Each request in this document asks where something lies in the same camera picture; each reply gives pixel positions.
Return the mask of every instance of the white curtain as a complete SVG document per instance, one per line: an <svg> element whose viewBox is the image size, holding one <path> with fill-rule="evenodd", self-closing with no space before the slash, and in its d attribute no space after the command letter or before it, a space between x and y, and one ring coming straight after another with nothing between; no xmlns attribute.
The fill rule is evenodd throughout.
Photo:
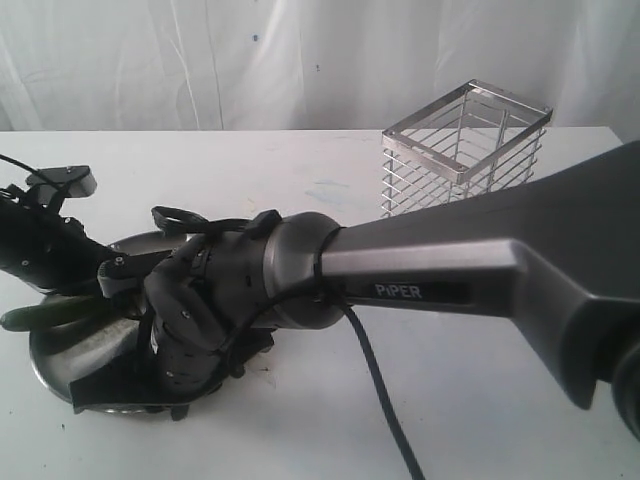
<svg viewBox="0 0 640 480"><path fill-rule="evenodd" d="M384 128L478 78L640 138L640 0L0 0L0 129Z"/></svg>

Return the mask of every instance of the metal wire basket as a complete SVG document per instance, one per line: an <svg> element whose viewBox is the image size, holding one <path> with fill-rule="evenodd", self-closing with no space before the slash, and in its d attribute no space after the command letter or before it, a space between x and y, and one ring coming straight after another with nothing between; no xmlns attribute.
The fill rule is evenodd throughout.
<svg viewBox="0 0 640 480"><path fill-rule="evenodd" d="M383 217L526 182L551 114L471 80L409 115L382 133Z"/></svg>

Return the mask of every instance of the wire rack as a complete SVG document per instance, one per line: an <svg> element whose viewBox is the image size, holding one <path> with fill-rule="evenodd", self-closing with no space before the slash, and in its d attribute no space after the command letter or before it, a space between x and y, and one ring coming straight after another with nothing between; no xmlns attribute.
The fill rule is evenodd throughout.
<svg viewBox="0 0 640 480"><path fill-rule="evenodd" d="M471 80L396 123L382 133L383 217L526 182L551 114Z"/></svg>

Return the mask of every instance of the white table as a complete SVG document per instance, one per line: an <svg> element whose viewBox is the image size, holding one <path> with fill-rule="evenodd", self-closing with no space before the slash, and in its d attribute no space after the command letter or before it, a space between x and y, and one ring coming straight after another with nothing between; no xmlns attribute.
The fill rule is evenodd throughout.
<svg viewBox="0 0 640 480"><path fill-rule="evenodd" d="M607 128L550 128L536 175L618 144ZM151 229L157 204L212 219L317 210L345 225L380 214L376 131L2 133L0 152L38 167L91 165L97 192L64 212L101 242ZM0 165L3 186L24 177ZM39 299L7 275L0 292L0 311ZM427 478L640 477L640 445L608 388L590 412L574 407L509 321L358 312ZM0 477L408 478L348 323L275 341L243 379L173 423L75 416L33 375L27 336L1 331Z"/></svg>

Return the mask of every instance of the wire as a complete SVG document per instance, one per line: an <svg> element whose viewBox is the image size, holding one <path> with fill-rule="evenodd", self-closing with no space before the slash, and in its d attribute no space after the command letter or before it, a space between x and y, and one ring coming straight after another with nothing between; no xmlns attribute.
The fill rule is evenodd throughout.
<svg viewBox="0 0 640 480"><path fill-rule="evenodd" d="M396 416L396 412L393 409L393 405L391 404L391 398L389 398L389 392L387 391L384 379L382 378L382 373L380 372L376 356L373 353L369 337L367 337L367 332L364 330L360 319L353 309L344 303L342 299L334 299L333 303L347 316L356 336L358 337L358 341L362 347L362 353L364 353L364 358L369 367L371 378L373 379L373 385L376 389L376 393L378 394L378 400L380 401L382 412L387 419L387 424L389 425L391 434L396 441L396 445L398 445L398 448L400 449L400 453L402 454L404 463L407 465L407 469L411 474L411 478L413 480L425 480L420 464L413 453L409 440L407 440L407 437L402 430L402 426L398 421L398 417Z"/></svg>
<svg viewBox="0 0 640 480"><path fill-rule="evenodd" d="M11 165L15 165L16 167L19 167L23 170L26 170L27 172L31 173L32 175L38 177L40 180L42 180L44 183L46 183L47 185L49 185L50 187L55 188L57 191L60 191L61 187L56 184L54 181L52 181L49 177L47 177L44 173L36 170L35 168L30 167L29 165L22 163L14 158L11 157L7 157L6 155L2 155L0 153L0 160L4 160L7 163L10 163Z"/></svg>

